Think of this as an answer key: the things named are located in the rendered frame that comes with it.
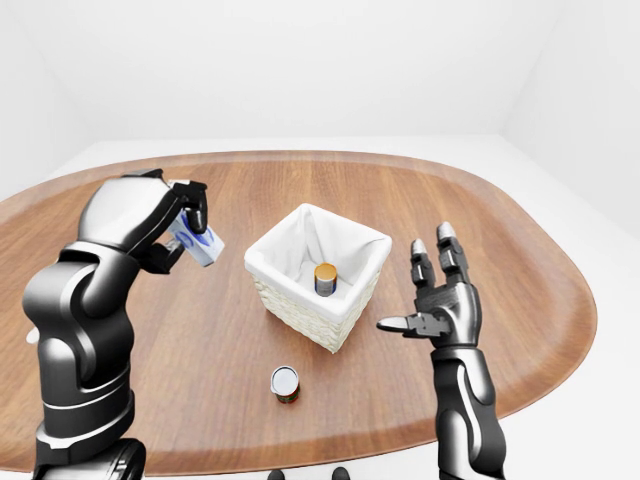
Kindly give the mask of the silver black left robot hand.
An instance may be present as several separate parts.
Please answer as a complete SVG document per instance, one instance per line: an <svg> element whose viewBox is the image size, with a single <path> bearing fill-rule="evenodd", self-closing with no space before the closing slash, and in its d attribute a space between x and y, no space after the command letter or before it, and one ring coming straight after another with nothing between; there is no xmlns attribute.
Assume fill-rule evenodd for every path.
<svg viewBox="0 0 640 480"><path fill-rule="evenodd" d="M160 168L144 169L106 181L81 214L78 239L124 252L149 273L169 273L184 246L178 241L160 244L158 238L182 211L194 232L205 232L207 185L167 183L162 174Z"/></svg>

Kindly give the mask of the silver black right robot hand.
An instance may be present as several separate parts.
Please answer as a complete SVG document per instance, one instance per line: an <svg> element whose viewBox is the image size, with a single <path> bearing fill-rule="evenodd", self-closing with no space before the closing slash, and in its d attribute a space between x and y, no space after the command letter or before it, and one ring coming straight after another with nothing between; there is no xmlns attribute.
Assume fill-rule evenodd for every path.
<svg viewBox="0 0 640 480"><path fill-rule="evenodd" d="M416 312L379 320L376 327L407 338L429 338L436 348L476 347L482 323L479 294L470 281L468 262L447 221L437 227L439 263L445 283L435 284L434 267L421 239L411 244L411 278Z"/></svg>

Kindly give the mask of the white blue printed food box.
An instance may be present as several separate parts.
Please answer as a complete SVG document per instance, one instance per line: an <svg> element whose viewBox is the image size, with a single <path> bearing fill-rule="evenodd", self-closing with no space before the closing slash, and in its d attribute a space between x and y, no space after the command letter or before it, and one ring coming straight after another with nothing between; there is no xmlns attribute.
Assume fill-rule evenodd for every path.
<svg viewBox="0 0 640 480"><path fill-rule="evenodd" d="M180 211L169 226L168 231L203 267L213 264L225 247L222 239L210 226L206 227L206 231L203 234L197 234L192 231L185 210Z"/></svg>

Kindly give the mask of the white woven lined basket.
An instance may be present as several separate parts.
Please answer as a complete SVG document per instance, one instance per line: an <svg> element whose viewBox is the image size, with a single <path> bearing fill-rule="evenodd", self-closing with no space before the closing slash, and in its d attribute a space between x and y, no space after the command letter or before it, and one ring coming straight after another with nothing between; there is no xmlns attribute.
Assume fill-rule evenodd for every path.
<svg viewBox="0 0 640 480"><path fill-rule="evenodd" d="M388 235L302 204L245 253L264 306L337 352L369 302L392 246Z"/></svg>

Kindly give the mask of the orange lid blue tin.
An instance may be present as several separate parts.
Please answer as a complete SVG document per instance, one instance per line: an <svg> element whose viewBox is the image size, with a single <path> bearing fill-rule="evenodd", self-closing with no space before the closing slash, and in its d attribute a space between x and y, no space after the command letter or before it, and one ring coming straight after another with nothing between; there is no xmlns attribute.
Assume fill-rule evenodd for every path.
<svg viewBox="0 0 640 480"><path fill-rule="evenodd" d="M322 297L331 296L337 288L337 269L333 264L324 262L314 269L314 289Z"/></svg>

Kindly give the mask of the silver lid red tin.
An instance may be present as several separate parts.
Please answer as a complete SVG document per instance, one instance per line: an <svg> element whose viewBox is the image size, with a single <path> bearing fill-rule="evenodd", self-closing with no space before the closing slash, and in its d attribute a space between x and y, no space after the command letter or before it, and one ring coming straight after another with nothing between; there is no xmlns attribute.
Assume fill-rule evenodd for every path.
<svg viewBox="0 0 640 480"><path fill-rule="evenodd" d="M279 402L294 402L300 392L299 376L296 370L286 365L277 367L271 375L270 389Z"/></svg>

